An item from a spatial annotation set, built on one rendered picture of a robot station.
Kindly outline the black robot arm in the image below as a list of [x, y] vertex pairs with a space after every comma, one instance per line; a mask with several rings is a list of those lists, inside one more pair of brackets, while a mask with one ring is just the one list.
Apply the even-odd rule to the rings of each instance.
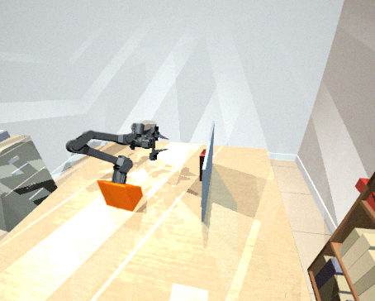
[[[131, 160], [131, 158], [125, 157], [124, 155], [119, 155], [118, 157], [109, 155], [105, 152], [93, 149], [92, 147], [88, 146], [87, 143], [91, 139], [96, 139], [103, 141], [113, 141], [124, 146], [131, 145], [130, 148], [132, 150], [134, 150], [135, 147], [149, 149], [148, 144], [150, 138], [147, 138], [147, 136], [143, 135], [145, 125], [142, 123], [133, 123], [132, 126], [132, 133], [128, 134], [111, 134], [101, 131], [86, 131], [83, 135], [78, 136], [73, 140], [67, 141], [65, 144], [65, 148], [69, 152], [89, 155], [99, 160], [104, 160], [106, 162], [114, 164], [114, 166], [112, 166], [112, 181], [110, 182], [126, 184], [127, 173], [129, 173], [134, 166], [133, 160]], [[142, 141], [142, 145], [140, 145], [140, 138]]]

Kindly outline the red picture frame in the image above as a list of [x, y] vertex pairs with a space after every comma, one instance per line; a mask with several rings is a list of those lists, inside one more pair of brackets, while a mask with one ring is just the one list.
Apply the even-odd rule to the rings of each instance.
[[202, 181], [202, 167], [205, 159], [206, 149], [199, 155], [199, 181]]

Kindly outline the black flat panel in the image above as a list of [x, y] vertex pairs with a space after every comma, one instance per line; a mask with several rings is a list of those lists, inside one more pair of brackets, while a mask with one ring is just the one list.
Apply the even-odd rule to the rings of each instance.
[[204, 219], [205, 219], [206, 203], [207, 203], [210, 180], [211, 180], [213, 145], [214, 145], [214, 128], [215, 128], [215, 121], [212, 121], [211, 132], [209, 135], [205, 159], [204, 159], [204, 163], [202, 167], [202, 222], [204, 222]]

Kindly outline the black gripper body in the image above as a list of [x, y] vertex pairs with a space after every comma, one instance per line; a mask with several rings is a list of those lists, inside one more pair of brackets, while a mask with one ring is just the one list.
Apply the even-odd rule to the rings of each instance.
[[[155, 150], [155, 132], [159, 132], [159, 127], [157, 126], [151, 126], [150, 127], [150, 133], [152, 133], [152, 138], [149, 140], [148, 147], [152, 148], [151, 153], [149, 154], [149, 160], [157, 160], [157, 155], [154, 155], [154, 150]], [[142, 141], [140, 138], [140, 145], [142, 145]]]

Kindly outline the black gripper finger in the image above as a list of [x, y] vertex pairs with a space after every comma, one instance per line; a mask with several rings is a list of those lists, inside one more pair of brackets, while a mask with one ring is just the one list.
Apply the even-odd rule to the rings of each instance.
[[155, 132], [155, 137], [169, 140], [167, 137], [160, 135], [159, 132]]
[[167, 151], [168, 149], [158, 149], [158, 150], [154, 150], [154, 155], [158, 155], [159, 152], [161, 151]]

